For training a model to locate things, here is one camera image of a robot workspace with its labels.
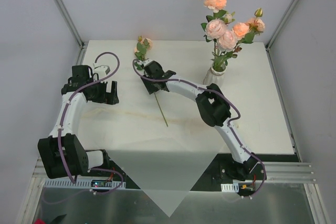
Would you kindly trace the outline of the pale pink rose stem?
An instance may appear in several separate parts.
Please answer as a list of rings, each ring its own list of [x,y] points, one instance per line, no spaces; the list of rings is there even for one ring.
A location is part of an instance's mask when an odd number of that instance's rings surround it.
[[[206,16],[206,22],[201,23],[204,38],[207,43],[212,43],[212,68],[222,72],[228,65],[228,60],[235,54],[238,39],[235,33],[225,23],[224,10]]]

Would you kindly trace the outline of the white wrapping paper sheet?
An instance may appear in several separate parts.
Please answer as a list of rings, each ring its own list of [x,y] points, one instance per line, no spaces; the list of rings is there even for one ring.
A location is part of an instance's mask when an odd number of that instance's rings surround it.
[[[240,149],[232,131],[189,119],[165,127],[116,130],[106,149],[112,160],[170,217],[220,151]]]

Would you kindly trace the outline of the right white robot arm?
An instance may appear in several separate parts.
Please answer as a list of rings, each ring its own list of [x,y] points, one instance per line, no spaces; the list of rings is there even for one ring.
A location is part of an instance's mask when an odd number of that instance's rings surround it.
[[[230,111],[235,107],[224,97],[218,85],[212,83],[205,86],[184,80],[174,71],[165,72],[154,60],[138,61],[137,64],[144,70],[141,79],[149,94],[163,90],[196,103],[203,122],[216,129],[230,150],[232,160],[225,169],[230,178],[244,181],[255,173],[258,160],[239,138]]]

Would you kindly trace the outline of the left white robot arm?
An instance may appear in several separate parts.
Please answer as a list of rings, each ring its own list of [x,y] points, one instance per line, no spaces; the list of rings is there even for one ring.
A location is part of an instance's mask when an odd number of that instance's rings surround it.
[[[88,102],[114,105],[119,103],[117,83],[107,91],[109,66],[77,65],[61,89],[62,105],[56,125],[48,137],[38,141],[38,151],[50,179],[83,176],[93,169],[99,176],[110,173],[111,164],[105,150],[86,150],[78,139],[79,121]]]

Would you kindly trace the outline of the white ribbed ceramic vase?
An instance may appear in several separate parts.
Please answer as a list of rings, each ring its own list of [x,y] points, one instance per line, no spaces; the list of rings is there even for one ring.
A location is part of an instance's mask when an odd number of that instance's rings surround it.
[[[203,79],[203,85],[208,86],[214,83],[221,88],[224,84],[225,72],[226,68],[224,68],[222,71],[216,71],[213,66],[211,66]]]

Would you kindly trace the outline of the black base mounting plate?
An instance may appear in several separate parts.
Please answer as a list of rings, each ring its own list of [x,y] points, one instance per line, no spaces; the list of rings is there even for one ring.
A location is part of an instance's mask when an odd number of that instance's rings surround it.
[[[231,154],[204,152],[122,151],[110,159],[103,152],[103,163],[86,167],[82,177],[93,177],[93,189],[220,191],[222,184],[246,180],[264,181],[267,176],[260,158],[252,155],[239,163]]]

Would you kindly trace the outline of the left aluminium frame post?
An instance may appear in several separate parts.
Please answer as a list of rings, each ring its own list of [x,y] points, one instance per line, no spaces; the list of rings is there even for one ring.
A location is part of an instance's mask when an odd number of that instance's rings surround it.
[[[72,34],[76,44],[82,49],[85,45],[85,42],[82,40],[78,29],[75,26],[74,21],[72,20],[63,0],[54,0],[57,9],[59,10],[63,20],[65,21],[70,33]]]

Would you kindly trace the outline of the aluminium frame post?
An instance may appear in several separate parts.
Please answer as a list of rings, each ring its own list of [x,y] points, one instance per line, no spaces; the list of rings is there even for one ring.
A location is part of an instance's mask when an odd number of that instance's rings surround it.
[[[296,7],[298,6],[301,0],[291,0],[288,7],[286,8],[284,14],[282,15],[280,22],[276,26],[274,32],[272,33],[270,39],[265,45],[266,51],[269,51],[273,44],[275,43],[277,37],[279,36],[280,32],[284,29],[285,24],[287,23],[288,19],[291,17],[293,12],[295,11]]]
[[[76,44],[82,49],[85,45],[85,42],[82,40],[78,29],[75,26],[74,21],[72,20],[63,0],[54,0],[57,9],[59,10],[63,20],[65,21],[70,33],[72,34]]]

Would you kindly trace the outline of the right aluminium frame post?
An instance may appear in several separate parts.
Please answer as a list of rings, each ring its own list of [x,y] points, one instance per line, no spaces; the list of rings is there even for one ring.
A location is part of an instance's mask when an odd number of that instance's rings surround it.
[[[269,51],[273,44],[275,43],[277,37],[279,36],[280,32],[284,29],[285,24],[287,23],[288,19],[291,17],[293,12],[295,11],[296,7],[298,6],[301,0],[291,0],[288,7],[286,8],[284,14],[282,15],[280,22],[276,26],[274,32],[272,33],[270,39],[265,45],[266,51]]]

